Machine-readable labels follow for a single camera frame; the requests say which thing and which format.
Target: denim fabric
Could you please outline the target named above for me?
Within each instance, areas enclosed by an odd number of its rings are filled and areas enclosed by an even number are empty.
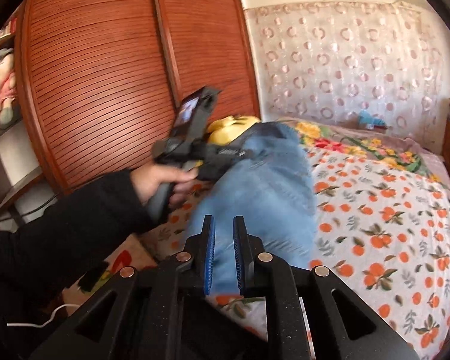
[[[215,217],[212,293],[239,292],[233,246],[235,216],[244,216],[248,233],[260,237],[266,251],[301,268],[308,264],[317,230],[310,167],[296,133],[280,123],[263,123],[243,148],[253,150],[255,158],[236,163],[220,178],[193,212],[186,229],[186,237],[198,234],[204,216]]]

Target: pink plush toy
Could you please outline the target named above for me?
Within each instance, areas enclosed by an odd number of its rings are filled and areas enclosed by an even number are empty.
[[[5,125],[13,118],[12,102],[17,95],[13,49],[0,50],[0,123]]]

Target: silver bolt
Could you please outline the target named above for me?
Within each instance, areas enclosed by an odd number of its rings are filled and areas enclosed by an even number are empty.
[[[126,266],[120,269],[120,276],[123,278],[129,278],[130,276],[133,276],[135,273],[135,269],[133,269],[131,266]]]
[[[181,251],[179,254],[176,255],[176,259],[182,263],[187,262],[191,258],[192,258],[191,254],[186,251]]]
[[[315,267],[315,274],[317,276],[321,276],[322,278],[326,278],[330,273],[330,270],[326,266],[319,265]]]
[[[258,255],[258,259],[260,261],[263,261],[264,263],[268,263],[268,262],[272,261],[273,258],[274,257],[270,253],[267,253],[265,251],[263,251],[262,253],[260,253]]]

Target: wardrobe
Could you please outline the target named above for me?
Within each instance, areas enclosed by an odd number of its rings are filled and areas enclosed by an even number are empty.
[[[222,90],[212,119],[259,115],[240,0],[26,0],[15,49],[24,123],[58,191],[149,161],[204,85]]]

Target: dark clothing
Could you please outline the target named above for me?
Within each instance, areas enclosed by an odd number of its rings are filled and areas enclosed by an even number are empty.
[[[16,233],[0,231],[0,318],[44,323],[49,316],[39,307],[150,223],[130,172],[120,171],[60,199]],[[27,358],[54,325],[0,327],[0,359]]]

